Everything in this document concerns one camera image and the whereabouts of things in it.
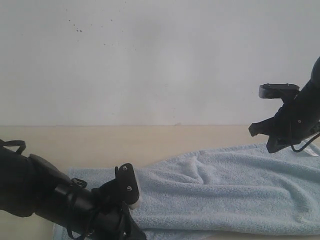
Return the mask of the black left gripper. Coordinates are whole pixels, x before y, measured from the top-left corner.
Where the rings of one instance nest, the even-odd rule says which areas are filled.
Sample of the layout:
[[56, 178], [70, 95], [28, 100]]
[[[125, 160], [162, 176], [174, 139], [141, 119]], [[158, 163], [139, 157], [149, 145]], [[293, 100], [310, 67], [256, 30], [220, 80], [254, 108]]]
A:
[[113, 179], [88, 192], [87, 183], [72, 180], [67, 211], [67, 235], [72, 240], [145, 240], [146, 234], [133, 220]]

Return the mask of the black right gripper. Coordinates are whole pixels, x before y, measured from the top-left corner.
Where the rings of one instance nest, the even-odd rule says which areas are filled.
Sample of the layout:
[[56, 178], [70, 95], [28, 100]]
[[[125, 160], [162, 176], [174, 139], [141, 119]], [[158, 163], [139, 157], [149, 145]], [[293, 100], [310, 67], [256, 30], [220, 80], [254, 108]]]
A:
[[320, 96], [282, 97], [282, 107], [274, 117], [252, 123], [248, 131], [252, 137], [266, 135], [269, 153], [276, 153], [320, 133]]

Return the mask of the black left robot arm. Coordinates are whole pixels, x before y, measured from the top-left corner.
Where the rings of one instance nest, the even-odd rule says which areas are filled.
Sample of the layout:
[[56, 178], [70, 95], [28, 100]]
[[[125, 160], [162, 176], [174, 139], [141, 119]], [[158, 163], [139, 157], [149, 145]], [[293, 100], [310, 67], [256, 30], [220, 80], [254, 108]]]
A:
[[130, 163], [98, 188], [70, 178], [35, 154], [24, 156], [23, 140], [0, 142], [0, 208], [17, 217], [38, 215], [66, 229], [72, 240], [144, 240], [130, 210], [140, 189]]

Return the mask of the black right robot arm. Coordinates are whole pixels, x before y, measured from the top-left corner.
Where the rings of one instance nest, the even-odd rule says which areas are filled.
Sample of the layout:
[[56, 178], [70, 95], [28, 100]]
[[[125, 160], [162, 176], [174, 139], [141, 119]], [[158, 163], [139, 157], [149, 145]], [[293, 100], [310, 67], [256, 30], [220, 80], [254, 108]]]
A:
[[251, 136], [268, 136], [266, 148], [276, 153], [291, 147], [295, 153], [305, 150], [320, 137], [320, 60], [313, 65], [310, 80], [300, 89], [295, 84], [265, 83], [259, 86], [261, 99], [281, 99], [275, 115], [252, 123]]

